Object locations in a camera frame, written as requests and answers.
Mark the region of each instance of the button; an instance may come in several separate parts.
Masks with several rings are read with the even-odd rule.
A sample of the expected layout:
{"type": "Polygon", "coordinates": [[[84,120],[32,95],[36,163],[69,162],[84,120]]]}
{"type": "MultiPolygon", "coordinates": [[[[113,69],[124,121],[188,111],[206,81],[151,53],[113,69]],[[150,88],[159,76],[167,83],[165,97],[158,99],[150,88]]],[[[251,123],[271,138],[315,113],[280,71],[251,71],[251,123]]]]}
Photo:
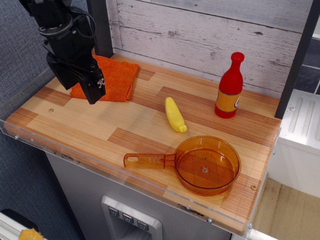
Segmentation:
{"type": "Polygon", "coordinates": [[[138,227],[145,230],[145,231],[149,231],[149,226],[147,224],[145,224],[144,222],[142,221],[139,221],[138,220],[138,227]]]}
{"type": "Polygon", "coordinates": [[[134,224],[134,219],[131,216],[124,213],[122,215],[123,215],[123,220],[125,220],[127,223],[134,224]]]}
{"type": "Polygon", "coordinates": [[[113,216],[119,217],[119,212],[118,212],[118,210],[116,210],[116,209],[114,209],[114,208],[112,208],[112,207],[109,207],[109,212],[110,212],[113,216]]]}

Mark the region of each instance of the plastic pan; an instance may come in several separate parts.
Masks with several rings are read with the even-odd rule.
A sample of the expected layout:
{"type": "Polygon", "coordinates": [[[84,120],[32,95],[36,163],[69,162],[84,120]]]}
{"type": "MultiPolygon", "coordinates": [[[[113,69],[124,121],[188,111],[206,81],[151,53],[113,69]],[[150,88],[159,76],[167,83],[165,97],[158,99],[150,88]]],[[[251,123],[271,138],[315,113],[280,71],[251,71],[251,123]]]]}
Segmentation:
{"type": "Polygon", "coordinates": [[[213,136],[195,136],[182,142],[174,154],[128,153],[126,168],[174,167],[181,183],[195,194],[213,196],[226,191],[238,178],[241,161],[237,151],[213,136]]]}

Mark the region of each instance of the pan handle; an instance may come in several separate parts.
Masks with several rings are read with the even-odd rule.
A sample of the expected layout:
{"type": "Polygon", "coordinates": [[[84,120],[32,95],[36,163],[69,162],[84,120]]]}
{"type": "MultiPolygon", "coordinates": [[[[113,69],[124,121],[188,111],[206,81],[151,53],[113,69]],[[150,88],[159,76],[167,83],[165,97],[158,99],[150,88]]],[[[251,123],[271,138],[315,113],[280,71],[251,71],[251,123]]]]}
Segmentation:
{"type": "Polygon", "coordinates": [[[175,166],[175,154],[140,154],[127,153],[123,158],[125,168],[130,169],[164,169],[175,166]]]}

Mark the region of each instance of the black frame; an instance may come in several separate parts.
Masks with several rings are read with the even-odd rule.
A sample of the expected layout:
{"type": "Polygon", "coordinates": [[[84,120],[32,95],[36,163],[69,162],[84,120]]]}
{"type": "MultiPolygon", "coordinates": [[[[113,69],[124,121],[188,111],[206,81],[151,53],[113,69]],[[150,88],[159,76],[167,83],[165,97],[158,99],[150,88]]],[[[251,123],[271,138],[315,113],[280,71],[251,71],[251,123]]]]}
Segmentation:
{"type": "Polygon", "coordinates": [[[320,15],[320,1],[313,0],[311,9],[306,20],[304,30],[302,32],[302,36],[296,50],[293,63],[286,80],[283,92],[281,94],[280,102],[278,108],[275,112],[275,117],[278,119],[282,119],[285,115],[287,105],[289,103],[292,91],[294,90],[295,83],[304,61],[305,55],[307,53],[312,35],[314,34],[318,19],[320,15]]]}
{"type": "Polygon", "coordinates": [[[86,0],[88,12],[95,21],[95,53],[110,58],[114,52],[111,41],[106,0],[86,0]]]}

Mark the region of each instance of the bottle label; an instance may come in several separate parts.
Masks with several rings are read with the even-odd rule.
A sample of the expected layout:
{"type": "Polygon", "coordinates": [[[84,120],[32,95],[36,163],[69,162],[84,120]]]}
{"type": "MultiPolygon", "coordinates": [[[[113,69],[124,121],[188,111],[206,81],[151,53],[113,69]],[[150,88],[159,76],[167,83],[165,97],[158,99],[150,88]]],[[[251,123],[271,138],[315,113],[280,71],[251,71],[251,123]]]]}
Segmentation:
{"type": "Polygon", "coordinates": [[[218,90],[218,97],[215,101],[215,106],[226,113],[233,112],[237,109],[238,103],[240,100],[240,94],[229,95],[222,92],[220,89],[218,90]]]}

